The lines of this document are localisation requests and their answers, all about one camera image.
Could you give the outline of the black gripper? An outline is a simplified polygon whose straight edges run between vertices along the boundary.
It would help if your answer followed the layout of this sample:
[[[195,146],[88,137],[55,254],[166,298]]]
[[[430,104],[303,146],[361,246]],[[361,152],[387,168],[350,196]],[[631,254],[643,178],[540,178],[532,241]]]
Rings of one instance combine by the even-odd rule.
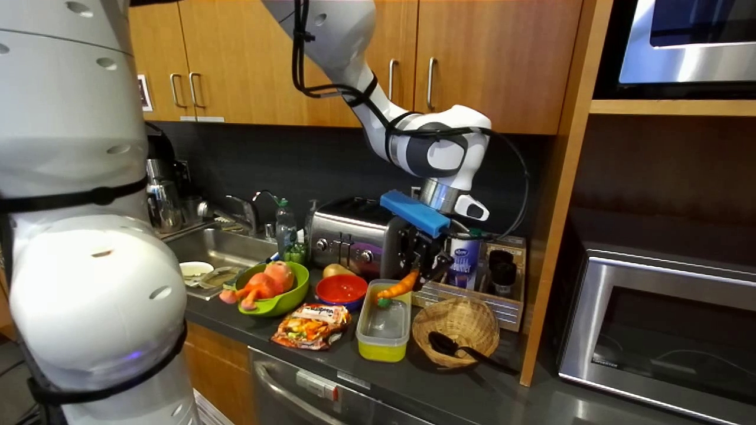
[[[435,280],[452,264],[452,254],[447,253],[444,237],[428,237],[410,225],[398,227],[398,258],[397,258],[397,276],[409,274],[410,268],[421,271],[421,280]]]

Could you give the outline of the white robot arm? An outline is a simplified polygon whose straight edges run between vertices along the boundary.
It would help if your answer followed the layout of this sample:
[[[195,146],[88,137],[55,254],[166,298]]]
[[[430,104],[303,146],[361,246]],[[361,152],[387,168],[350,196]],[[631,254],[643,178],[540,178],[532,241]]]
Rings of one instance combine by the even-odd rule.
[[[363,62],[372,0],[263,0],[297,63],[350,104],[372,153],[426,182],[395,213],[437,237],[470,196],[492,120],[407,110]],[[187,290],[147,213],[147,135],[128,0],[0,0],[0,196],[9,309],[30,395],[69,425],[199,425],[181,358]]]

